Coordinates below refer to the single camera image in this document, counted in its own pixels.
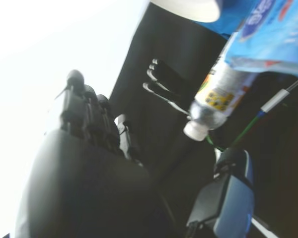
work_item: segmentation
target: snack bag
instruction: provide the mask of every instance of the snack bag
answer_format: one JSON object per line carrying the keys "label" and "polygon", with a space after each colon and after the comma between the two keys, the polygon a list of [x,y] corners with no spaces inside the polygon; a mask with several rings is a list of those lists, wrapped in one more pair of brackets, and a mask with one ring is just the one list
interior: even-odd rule
{"label": "snack bag", "polygon": [[298,76],[298,0],[260,0],[225,62],[237,70]]}

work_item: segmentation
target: white cable connector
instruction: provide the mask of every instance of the white cable connector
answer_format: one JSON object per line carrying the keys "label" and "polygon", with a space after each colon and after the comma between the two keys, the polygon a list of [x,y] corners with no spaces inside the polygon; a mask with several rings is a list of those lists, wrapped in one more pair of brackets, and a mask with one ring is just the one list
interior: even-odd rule
{"label": "white cable connector", "polygon": [[267,103],[261,107],[261,111],[267,113],[274,106],[280,103],[285,97],[289,95],[289,92],[286,89],[280,90],[274,97],[272,97]]}

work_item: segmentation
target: bottle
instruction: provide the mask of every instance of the bottle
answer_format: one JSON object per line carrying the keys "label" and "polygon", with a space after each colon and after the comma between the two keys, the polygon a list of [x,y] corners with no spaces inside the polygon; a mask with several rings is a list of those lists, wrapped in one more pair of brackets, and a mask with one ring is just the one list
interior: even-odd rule
{"label": "bottle", "polygon": [[193,140],[202,141],[209,130],[223,125],[257,76],[257,73],[236,71],[225,63],[235,36],[236,33],[228,40],[190,106],[190,121],[183,131]]}

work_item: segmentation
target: plastic bottle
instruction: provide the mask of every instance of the plastic bottle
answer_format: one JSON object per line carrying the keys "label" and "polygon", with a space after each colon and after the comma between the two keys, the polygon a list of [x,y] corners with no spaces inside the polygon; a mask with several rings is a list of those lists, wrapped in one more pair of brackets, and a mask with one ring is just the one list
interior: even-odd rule
{"label": "plastic bottle", "polygon": [[202,141],[209,130],[223,125],[257,76],[233,70],[225,63],[226,52],[235,36],[236,33],[225,45],[191,104],[191,120],[183,131],[193,140]]}

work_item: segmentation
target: bottle cap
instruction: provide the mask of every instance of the bottle cap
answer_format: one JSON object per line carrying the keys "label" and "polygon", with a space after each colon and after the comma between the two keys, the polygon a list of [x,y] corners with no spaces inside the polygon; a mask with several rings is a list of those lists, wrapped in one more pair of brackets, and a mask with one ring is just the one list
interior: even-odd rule
{"label": "bottle cap", "polygon": [[189,121],[184,129],[183,132],[192,140],[202,141],[207,137],[209,128],[206,125],[199,124],[196,121]]}
{"label": "bottle cap", "polygon": [[218,20],[222,10],[223,0],[151,0],[159,7],[184,18],[214,22]]}

